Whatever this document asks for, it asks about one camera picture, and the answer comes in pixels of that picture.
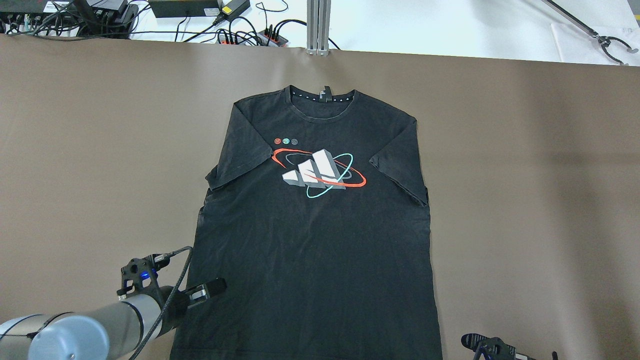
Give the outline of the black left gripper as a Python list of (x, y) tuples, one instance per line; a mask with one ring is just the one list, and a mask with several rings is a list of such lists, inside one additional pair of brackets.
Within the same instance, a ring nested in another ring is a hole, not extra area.
[(210, 297), (218, 296), (227, 289), (227, 281), (224, 278), (215, 278), (214, 280), (203, 284), (195, 285), (183, 291), (176, 291), (171, 299), (167, 310), (162, 315), (159, 337), (167, 332), (178, 328), (185, 319), (188, 306), (190, 304), (199, 304), (206, 302)]

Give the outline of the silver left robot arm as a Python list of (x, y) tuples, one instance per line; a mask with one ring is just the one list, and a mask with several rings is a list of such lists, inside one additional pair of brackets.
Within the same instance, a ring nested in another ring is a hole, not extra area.
[(178, 328), (187, 310), (227, 289), (216, 278), (185, 291), (177, 291), (167, 309), (162, 301), (172, 287), (160, 288), (160, 300), (133, 292), (97, 310), (30, 314), (1, 325), (3, 360), (116, 360)]

